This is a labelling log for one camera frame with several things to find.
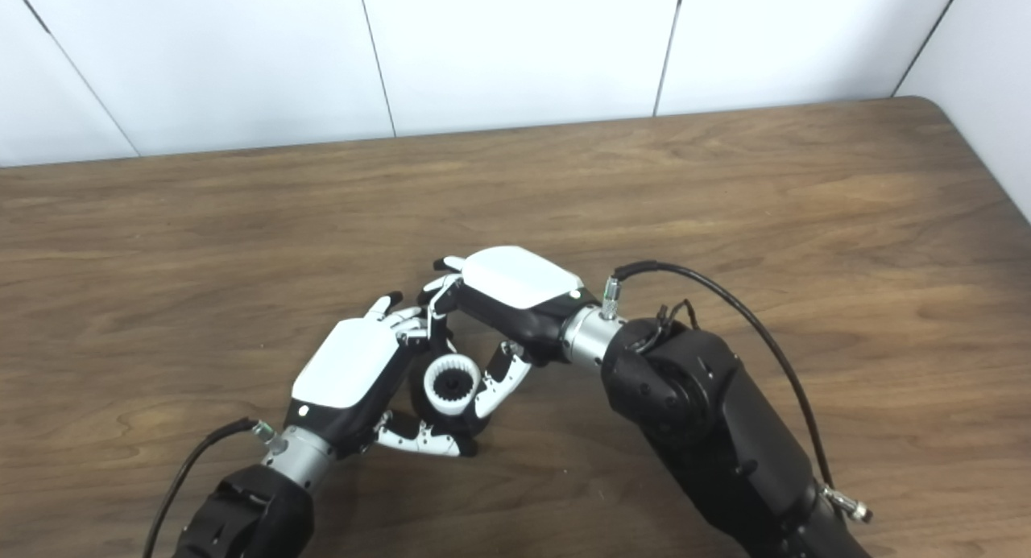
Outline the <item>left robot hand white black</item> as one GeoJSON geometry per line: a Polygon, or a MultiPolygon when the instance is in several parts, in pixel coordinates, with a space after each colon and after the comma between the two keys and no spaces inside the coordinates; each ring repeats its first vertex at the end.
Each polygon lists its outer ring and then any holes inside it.
{"type": "Polygon", "coordinates": [[[284,426],[313,434],[338,460],[373,444],[443,457],[475,457],[471,438],[390,411],[410,365],[428,350],[420,306],[398,308],[400,291],[379,297],[364,316],[340,320],[298,374],[284,426]]]}

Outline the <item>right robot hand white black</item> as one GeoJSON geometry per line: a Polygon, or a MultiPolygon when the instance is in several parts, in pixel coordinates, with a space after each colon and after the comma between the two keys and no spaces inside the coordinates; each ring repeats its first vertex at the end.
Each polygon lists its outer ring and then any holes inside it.
{"type": "Polygon", "coordinates": [[[600,301],[583,280],[523,247],[487,247],[433,264],[442,272],[423,286],[417,305],[429,319],[435,355],[448,353],[448,315],[465,313],[504,339],[487,367],[474,412],[489,418],[516,392],[530,369],[553,362],[593,365],[597,355],[578,353],[577,338],[600,301]]]}

